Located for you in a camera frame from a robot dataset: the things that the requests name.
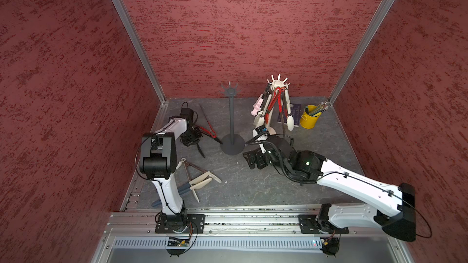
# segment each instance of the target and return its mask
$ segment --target blue notebook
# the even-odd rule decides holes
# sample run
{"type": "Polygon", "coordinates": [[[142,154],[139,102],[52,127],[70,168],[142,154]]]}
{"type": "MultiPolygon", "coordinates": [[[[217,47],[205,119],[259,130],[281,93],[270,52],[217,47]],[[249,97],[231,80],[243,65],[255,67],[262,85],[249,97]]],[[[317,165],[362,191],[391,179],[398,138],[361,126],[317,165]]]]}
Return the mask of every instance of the blue notebook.
{"type": "MultiPolygon", "coordinates": [[[[294,118],[294,126],[299,127],[299,120],[301,119],[302,105],[300,103],[291,103],[291,115],[294,118]]],[[[284,113],[284,122],[286,123],[286,119],[288,118],[288,112],[284,113]]],[[[281,123],[281,116],[278,114],[278,123],[281,123]]]]}

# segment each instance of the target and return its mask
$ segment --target yellow cup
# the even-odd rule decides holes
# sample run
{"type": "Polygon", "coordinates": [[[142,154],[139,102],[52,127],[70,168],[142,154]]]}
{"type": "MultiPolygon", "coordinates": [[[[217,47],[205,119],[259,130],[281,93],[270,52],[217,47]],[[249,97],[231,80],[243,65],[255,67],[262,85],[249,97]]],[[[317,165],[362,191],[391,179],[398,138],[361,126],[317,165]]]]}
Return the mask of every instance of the yellow cup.
{"type": "MultiPolygon", "coordinates": [[[[317,106],[314,106],[314,105],[308,105],[307,108],[309,109],[309,112],[312,112],[315,108],[317,108],[317,106]]],[[[319,113],[317,114],[316,117],[312,117],[312,116],[309,116],[307,113],[306,113],[306,109],[304,109],[304,113],[302,114],[301,116],[301,120],[299,121],[299,123],[301,124],[302,127],[306,128],[306,129],[312,129],[315,124],[317,123],[317,120],[319,119],[320,115],[322,113],[319,113]]]]}

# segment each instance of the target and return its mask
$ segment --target vent grille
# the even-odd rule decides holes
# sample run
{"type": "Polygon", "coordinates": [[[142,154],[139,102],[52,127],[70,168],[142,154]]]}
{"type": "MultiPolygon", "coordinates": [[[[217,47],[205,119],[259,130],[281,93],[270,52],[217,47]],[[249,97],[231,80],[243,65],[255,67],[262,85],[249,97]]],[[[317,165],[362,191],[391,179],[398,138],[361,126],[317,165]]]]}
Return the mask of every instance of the vent grille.
{"type": "MultiPolygon", "coordinates": [[[[168,237],[116,237],[114,248],[149,248],[164,249],[168,237]]],[[[291,237],[198,237],[195,249],[238,249],[238,250],[294,250],[318,251],[322,247],[320,238],[291,237]]]]}

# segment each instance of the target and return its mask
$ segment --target black metal plate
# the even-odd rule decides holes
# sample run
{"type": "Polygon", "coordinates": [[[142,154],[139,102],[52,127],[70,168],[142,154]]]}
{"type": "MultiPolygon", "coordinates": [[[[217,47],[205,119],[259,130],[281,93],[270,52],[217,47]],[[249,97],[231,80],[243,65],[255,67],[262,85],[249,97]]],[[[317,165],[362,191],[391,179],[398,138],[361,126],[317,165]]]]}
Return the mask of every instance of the black metal plate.
{"type": "MultiPolygon", "coordinates": [[[[301,227],[301,234],[313,234],[313,235],[322,235],[323,233],[319,231],[314,225],[313,221],[315,221],[315,218],[317,215],[306,215],[306,214],[301,214],[297,216],[299,219],[299,226],[301,227]]],[[[335,234],[349,234],[350,231],[348,230],[347,227],[345,228],[337,228],[335,234]]]]}
{"type": "MultiPolygon", "coordinates": [[[[205,215],[204,214],[187,214],[188,220],[192,222],[192,224],[196,224],[196,227],[193,227],[193,232],[196,234],[196,229],[198,228],[198,233],[202,234],[203,229],[205,228],[205,215]]],[[[181,234],[188,234],[189,228],[186,228],[181,234]]],[[[156,224],[155,233],[157,234],[178,234],[175,233],[172,229],[164,226],[161,215],[158,218],[158,223],[156,224]]]]}

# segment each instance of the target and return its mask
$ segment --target gray stand base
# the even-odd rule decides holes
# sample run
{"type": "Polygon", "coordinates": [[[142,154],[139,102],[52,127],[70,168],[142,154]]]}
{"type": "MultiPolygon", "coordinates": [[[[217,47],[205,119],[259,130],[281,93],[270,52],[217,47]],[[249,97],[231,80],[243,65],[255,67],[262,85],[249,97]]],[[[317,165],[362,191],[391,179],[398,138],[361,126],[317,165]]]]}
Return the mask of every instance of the gray stand base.
{"type": "Polygon", "coordinates": [[[221,141],[221,150],[227,155],[238,155],[245,147],[244,139],[238,134],[234,134],[234,144],[231,144],[231,134],[224,136],[221,141]]]}

